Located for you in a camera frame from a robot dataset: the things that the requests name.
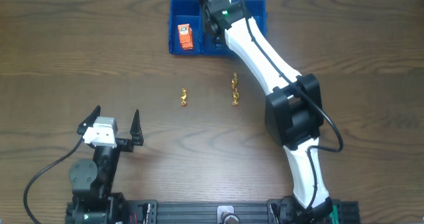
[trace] wood grain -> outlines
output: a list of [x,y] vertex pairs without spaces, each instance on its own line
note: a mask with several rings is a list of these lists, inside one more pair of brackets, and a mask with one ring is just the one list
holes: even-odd
[[[358,200],[363,223],[420,222],[424,210],[424,0],[267,0],[268,39],[313,72],[345,140],[320,152],[331,196]],[[286,155],[264,128],[264,95],[236,59],[168,54],[169,0],[0,0],[0,219],[30,223],[30,178],[69,151],[97,105],[146,145],[122,154],[114,191],[158,201],[263,201],[292,193]],[[240,105],[231,106],[231,76]],[[180,107],[180,88],[188,107]],[[323,145],[335,146],[331,129]],[[29,193],[63,223],[70,165]]]

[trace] black cable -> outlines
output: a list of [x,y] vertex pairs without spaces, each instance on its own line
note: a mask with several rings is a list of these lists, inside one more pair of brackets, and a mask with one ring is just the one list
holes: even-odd
[[255,39],[251,29],[250,29],[248,17],[246,16],[247,8],[246,8],[246,5],[244,4],[244,0],[240,0],[240,2],[241,2],[242,9],[243,9],[243,16],[246,19],[247,30],[249,32],[249,35],[252,37],[253,43],[255,43],[255,45],[258,47],[258,49],[261,51],[261,53],[266,57],[266,59],[271,63],[271,65],[279,73],[279,75],[282,78],[284,78],[292,88],[295,89],[295,92],[297,93],[296,95],[300,96],[302,99],[306,100],[308,102],[308,104],[310,104],[310,106],[312,106],[312,108],[314,108],[314,110],[316,110],[316,112],[318,112],[328,122],[328,124],[334,130],[334,133],[336,134],[337,139],[339,140],[339,149],[328,148],[328,147],[318,146],[318,145],[312,145],[307,149],[307,157],[309,159],[309,162],[311,163],[313,181],[314,181],[312,199],[311,199],[311,202],[309,203],[309,205],[305,208],[305,213],[307,213],[309,211],[309,209],[312,207],[313,202],[315,201],[315,196],[317,195],[317,185],[318,185],[317,184],[317,173],[315,172],[315,166],[313,165],[312,156],[311,156],[311,149],[316,148],[316,149],[320,149],[320,150],[324,150],[324,151],[328,151],[328,152],[340,152],[343,149],[343,139],[342,139],[342,136],[340,134],[340,131],[337,129],[336,125],[331,120],[331,118],[307,94],[305,94],[292,81],[290,81],[290,79],[287,78],[287,76],[277,67],[277,65],[275,65],[275,63],[271,60],[271,58],[264,51],[264,49],[262,49],[262,47],[256,41],[256,39]]
[[57,165],[58,163],[60,163],[61,161],[65,160],[67,157],[71,156],[71,154],[73,154],[77,148],[80,146],[80,144],[82,143],[82,137],[80,138],[80,140],[77,142],[77,145],[75,145],[75,147],[69,151],[69,153],[67,153],[65,156],[59,158],[58,160],[54,161],[53,163],[51,163],[49,166],[43,168],[41,171],[39,171],[34,177],[32,177],[32,179],[29,181],[28,185],[26,185],[25,191],[24,191],[24,207],[25,207],[25,211],[28,214],[28,216],[31,218],[32,221],[34,221],[34,223],[36,224],[41,224],[41,222],[39,222],[35,216],[32,214],[31,210],[29,209],[28,206],[28,192],[29,192],[29,188],[31,187],[31,185],[35,182],[35,180],[37,178],[39,178],[41,176],[41,174],[45,173],[46,171],[48,171],[49,169],[53,168],[55,165]]

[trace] tabletop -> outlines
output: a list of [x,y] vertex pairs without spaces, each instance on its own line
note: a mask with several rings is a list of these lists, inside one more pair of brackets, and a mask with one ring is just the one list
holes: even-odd
[[[424,216],[424,0],[266,0],[268,40],[314,73],[341,130],[319,152],[331,197],[363,223]],[[293,193],[286,154],[264,127],[265,95],[237,58],[168,52],[170,0],[0,0],[0,219],[30,223],[23,191],[79,139],[96,105],[145,145],[122,153],[114,192],[158,201],[266,201]],[[240,101],[231,105],[233,72]],[[181,88],[187,107],[181,107]],[[337,146],[328,125],[321,144]],[[63,223],[81,146],[37,180],[29,205]]]

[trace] orange package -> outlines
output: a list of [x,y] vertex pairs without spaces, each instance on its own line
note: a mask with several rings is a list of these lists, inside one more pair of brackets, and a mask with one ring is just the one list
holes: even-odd
[[193,33],[190,25],[178,25],[178,35],[180,37],[180,45],[183,50],[193,49]]

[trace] blue bin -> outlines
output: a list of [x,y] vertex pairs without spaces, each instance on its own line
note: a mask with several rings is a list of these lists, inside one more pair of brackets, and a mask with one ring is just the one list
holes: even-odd
[[[258,27],[266,37],[266,2],[265,0],[245,0],[246,7],[256,19]],[[193,30],[192,50],[183,50],[178,36],[178,25],[190,24]],[[169,41],[170,54],[174,55],[218,55],[234,54],[224,44],[214,44],[212,36],[203,33],[201,24],[201,7],[197,0],[171,0]]]

